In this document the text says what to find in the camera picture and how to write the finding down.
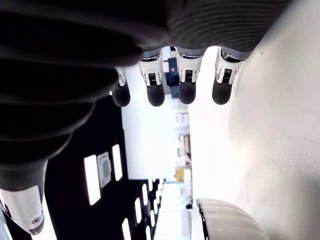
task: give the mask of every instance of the white wall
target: white wall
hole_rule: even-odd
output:
[[[166,178],[175,174],[177,150],[173,128],[176,100],[165,96],[162,106],[150,105],[138,65],[126,69],[131,101],[121,109],[130,179]]]
[[[237,204],[271,240],[320,236],[319,9],[318,0],[288,9],[225,106],[211,99],[210,49],[189,107],[194,197]]]

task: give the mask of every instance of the black fingertip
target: black fingertip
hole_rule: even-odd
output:
[[[165,101],[164,85],[151,85],[146,87],[149,103],[154,107],[161,106]]]
[[[196,82],[179,81],[179,99],[184,104],[191,104],[196,98]]]
[[[226,104],[231,96],[232,84],[227,82],[218,83],[214,79],[212,88],[212,99],[218,105]]]
[[[125,82],[124,86],[120,86],[120,84],[117,82],[117,84],[112,88],[111,92],[113,101],[117,106],[123,108],[130,103],[130,92],[127,82]]]

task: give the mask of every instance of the rectangular light panel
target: rectangular light panel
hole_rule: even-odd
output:
[[[135,206],[136,223],[139,224],[142,219],[141,205],[140,205],[140,198],[139,197],[135,200],[134,206]]]
[[[160,203],[159,191],[155,192],[155,198],[156,198],[156,203],[159,204]]]
[[[124,219],[122,223],[122,232],[123,232],[124,240],[131,240],[129,222],[127,218]]]
[[[96,155],[84,158],[84,171],[89,204],[92,206],[101,198]]]
[[[148,180],[148,184],[149,184],[149,191],[151,192],[152,191],[152,189],[153,189],[153,182],[152,182],[152,179],[151,178],[149,178],[149,180]]]
[[[155,212],[153,210],[150,211],[150,219],[151,219],[151,227],[155,226]]]
[[[158,214],[158,204],[156,199],[153,201],[153,208],[154,208],[154,214]]]
[[[120,147],[118,144],[112,147],[112,155],[113,155],[115,180],[119,181],[122,178],[122,166],[121,166],[121,157],[120,157]]]
[[[147,185],[143,184],[142,186],[142,196],[143,196],[143,204],[147,206],[148,204],[148,192],[147,192]]]
[[[146,235],[146,240],[151,240],[151,233],[150,233],[149,226],[146,226],[146,228],[145,228],[145,235]]]

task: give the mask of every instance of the white robot part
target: white robot part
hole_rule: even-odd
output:
[[[123,87],[127,81],[126,69],[124,67],[116,67],[116,71],[119,74],[119,85]]]
[[[164,75],[163,48],[157,55],[143,57],[139,61],[139,67],[144,82],[148,87],[154,85],[154,83],[160,86]]]
[[[228,73],[229,84],[233,84],[235,81],[236,74],[239,72],[242,63],[245,59],[232,58],[230,55],[224,55],[221,47],[218,48],[215,61],[215,78],[216,81],[221,84]]]
[[[44,210],[37,185],[22,191],[0,189],[0,201],[3,211],[19,227],[31,235],[41,232],[44,226]]]
[[[181,53],[176,49],[176,62],[181,82],[185,82],[186,78],[191,78],[191,82],[195,83],[200,72],[203,54],[191,56]]]

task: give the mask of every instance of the yellow object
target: yellow object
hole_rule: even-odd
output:
[[[175,181],[177,183],[184,183],[185,182],[185,169],[183,167],[176,167],[175,168]]]

